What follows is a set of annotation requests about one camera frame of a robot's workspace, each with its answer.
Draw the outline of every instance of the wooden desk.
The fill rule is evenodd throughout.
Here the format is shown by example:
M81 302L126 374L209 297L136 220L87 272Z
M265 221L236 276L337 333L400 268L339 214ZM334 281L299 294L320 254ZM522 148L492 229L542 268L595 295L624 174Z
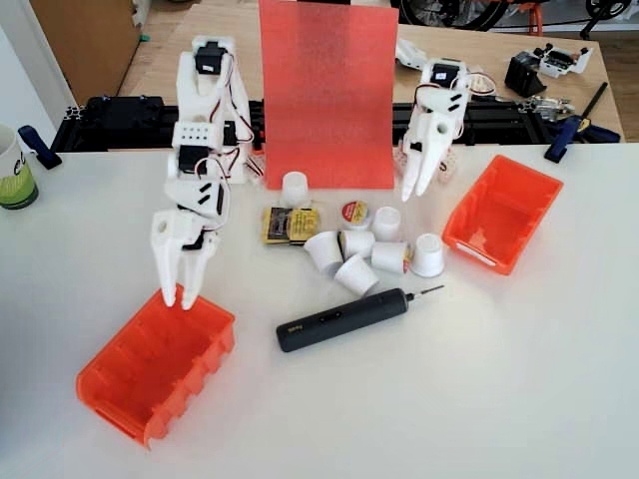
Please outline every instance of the wooden desk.
M134 88L134 95L160 95L167 104L176 104L176 73L180 52L191 50L191 40L198 34L230 35L237 43L240 72L249 98L264 96L262 84L262 51L260 48L260 20L257 5L244 3L233 7L194 5L170 37L164 49L157 55L149 72ZM480 66L497 82L498 93L516 97L503 84L510 58L522 50L543 47L546 41L569 51L593 47L590 63L584 74L568 74L559 79L540 76L547 85L546 95L569 98L581 112L590 101L601 82L609 82L597 42L565 39L539 39L522 35L466 32L441 28L399 25L399 38L413 42L428 57L457 58L469 67ZM419 72L396 67L393 100L412 100ZM615 106L612 89L604 93L591 115L594 124L619 132L623 130Z

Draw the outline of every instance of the small box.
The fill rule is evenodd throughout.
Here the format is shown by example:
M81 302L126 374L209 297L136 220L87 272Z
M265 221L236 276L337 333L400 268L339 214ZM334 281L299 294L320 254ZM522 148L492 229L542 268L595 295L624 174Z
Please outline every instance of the small box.
M454 209L443 240L510 274L563 183L496 156Z
M178 296L182 287L178 285ZM202 297L167 307L158 290L78 374L78 397L140 444L161 439L234 346L234 316Z

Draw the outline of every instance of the mug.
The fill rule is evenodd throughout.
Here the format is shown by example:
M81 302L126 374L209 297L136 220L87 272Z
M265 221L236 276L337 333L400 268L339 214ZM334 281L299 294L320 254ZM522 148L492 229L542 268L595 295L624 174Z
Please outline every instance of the mug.
M0 124L0 207L19 210L28 207L37 198L38 187L16 132Z

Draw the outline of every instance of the white paper cup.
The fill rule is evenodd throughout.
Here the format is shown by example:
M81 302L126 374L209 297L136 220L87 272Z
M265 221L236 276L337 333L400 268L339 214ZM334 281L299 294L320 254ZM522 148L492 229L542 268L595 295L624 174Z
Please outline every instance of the white paper cup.
M288 172L282 179L280 205L284 208L308 208L311 205L307 176L300 172Z
M358 296L364 296L379 282L379 278L359 254L352 256L337 270L335 280Z
M410 270L423 277L434 277L443 271L443 243L438 235L426 233L417 238Z
M343 264L337 232L322 232L307 239L304 249L309 252L318 270L324 274L334 274Z
M375 244L375 235L372 232L345 231L339 234L339 243L345 259L349 259L355 254L361 255L361 257L370 257L372 246Z
M393 207L381 207L375 212L371 230L378 241L399 240L401 213Z
M370 264L377 269L404 274L410 263L407 242L376 242L372 247Z

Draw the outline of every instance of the white table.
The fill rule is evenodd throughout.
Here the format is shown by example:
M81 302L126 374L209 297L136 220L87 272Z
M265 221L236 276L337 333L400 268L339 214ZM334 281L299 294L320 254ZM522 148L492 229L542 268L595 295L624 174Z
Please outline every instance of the white table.
M441 232L495 153L565 182L511 276L451 253L403 317L284 354L275 327L353 296L306 253L259 241L275 192L233 187L203 295L237 346L147 451L87 409L75 377L158 287L149 247L165 154L35 166L41 197L0 212L0 478L637 477L639 146L459 148L459 172L401 206ZM323 225L362 198L314 192Z

